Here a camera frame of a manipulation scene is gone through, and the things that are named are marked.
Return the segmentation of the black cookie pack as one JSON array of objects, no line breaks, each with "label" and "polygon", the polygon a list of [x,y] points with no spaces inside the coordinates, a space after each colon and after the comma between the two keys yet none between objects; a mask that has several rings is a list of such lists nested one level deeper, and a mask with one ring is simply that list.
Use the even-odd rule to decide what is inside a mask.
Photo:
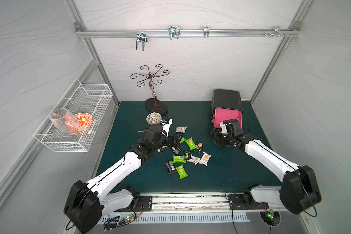
[{"label": "black cookie pack", "polygon": [[194,152],[195,153],[198,153],[198,154],[200,154],[200,155],[203,155],[203,145],[204,145],[204,143],[203,142],[199,142],[198,144],[197,144],[197,148],[194,150]]},{"label": "black cookie pack", "polygon": [[184,159],[185,160],[190,160],[191,157],[191,153],[189,151],[184,151]]},{"label": "black cookie pack", "polygon": [[167,161],[164,163],[166,168],[167,168],[167,171],[168,171],[168,174],[172,174],[174,172],[176,172],[176,168],[174,167],[174,164],[172,161]]},{"label": "black cookie pack", "polygon": [[181,149],[179,147],[172,147],[171,150],[176,156],[178,156],[179,153],[181,152]]}]

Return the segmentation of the green cookie pack barcode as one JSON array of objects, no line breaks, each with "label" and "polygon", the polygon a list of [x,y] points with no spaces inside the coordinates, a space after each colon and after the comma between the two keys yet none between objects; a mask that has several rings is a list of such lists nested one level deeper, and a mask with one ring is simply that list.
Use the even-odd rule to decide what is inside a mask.
[{"label": "green cookie pack barcode", "polygon": [[172,163],[186,163],[185,156],[173,156]]}]

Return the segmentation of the black cookie pack bottom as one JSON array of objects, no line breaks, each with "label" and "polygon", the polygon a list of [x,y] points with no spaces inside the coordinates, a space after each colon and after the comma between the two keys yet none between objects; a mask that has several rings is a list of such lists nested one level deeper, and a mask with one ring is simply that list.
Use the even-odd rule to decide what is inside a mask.
[{"label": "black cookie pack bottom", "polygon": [[176,172],[176,168],[174,167],[174,164],[172,161],[167,161],[164,163],[166,168],[167,168],[167,171],[168,171],[168,174],[172,174],[174,172]]}]

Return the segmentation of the black pink drawer cabinet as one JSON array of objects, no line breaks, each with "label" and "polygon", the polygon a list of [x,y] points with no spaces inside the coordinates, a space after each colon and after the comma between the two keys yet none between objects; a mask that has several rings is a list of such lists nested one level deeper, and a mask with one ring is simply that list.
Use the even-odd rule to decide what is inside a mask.
[{"label": "black pink drawer cabinet", "polygon": [[215,128],[221,128],[220,123],[236,119],[242,128],[242,100],[238,91],[216,89],[212,97],[212,123]]}]

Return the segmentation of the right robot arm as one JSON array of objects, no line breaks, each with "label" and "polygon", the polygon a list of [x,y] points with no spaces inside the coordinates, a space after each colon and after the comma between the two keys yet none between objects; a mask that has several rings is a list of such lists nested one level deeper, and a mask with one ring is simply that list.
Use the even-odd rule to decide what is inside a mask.
[{"label": "right robot arm", "polygon": [[322,200],[316,174],[305,165],[299,166],[280,156],[252,134],[244,133],[236,119],[220,123],[209,138],[222,148],[234,147],[253,157],[269,169],[281,182],[281,186],[253,185],[245,190],[251,203],[271,203],[299,214],[314,207]]}]

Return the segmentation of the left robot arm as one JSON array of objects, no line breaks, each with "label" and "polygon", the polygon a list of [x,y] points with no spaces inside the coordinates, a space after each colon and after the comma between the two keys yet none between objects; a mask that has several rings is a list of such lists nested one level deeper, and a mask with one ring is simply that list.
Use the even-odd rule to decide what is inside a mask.
[{"label": "left robot arm", "polygon": [[110,212],[136,207],[139,194],[130,187],[114,193],[110,199],[107,196],[128,175],[153,158],[157,150],[175,145],[169,133],[170,126],[171,123],[150,125],[145,136],[130,146],[113,166],[87,182],[78,180],[71,186],[63,212],[80,233],[88,233]]}]

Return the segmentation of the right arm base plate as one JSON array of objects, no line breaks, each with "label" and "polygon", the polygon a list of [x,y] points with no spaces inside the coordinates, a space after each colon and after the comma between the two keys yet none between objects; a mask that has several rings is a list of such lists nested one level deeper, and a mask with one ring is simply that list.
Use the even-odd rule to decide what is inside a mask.
[{"label": "right arm base plate", "polygon": [[225,198],[228,201],[230,210],[263,210],[269,209],[267,203],[257,203],[245,199],[244,194],[227,194]]}]

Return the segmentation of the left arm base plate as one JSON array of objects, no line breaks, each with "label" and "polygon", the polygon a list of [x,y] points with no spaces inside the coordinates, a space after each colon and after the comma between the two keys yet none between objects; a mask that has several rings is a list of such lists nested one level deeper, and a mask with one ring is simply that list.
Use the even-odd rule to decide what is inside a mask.
[{"label": "left arm base plate", "polygon": [[128,212],[128,211],[135,211],[138,213],[140,211],[149,212],[149,211],[152,211],[152,203],[153,203],[152,196],[135,197],[128,207],[119,209],[117,210],[117,212]]}]

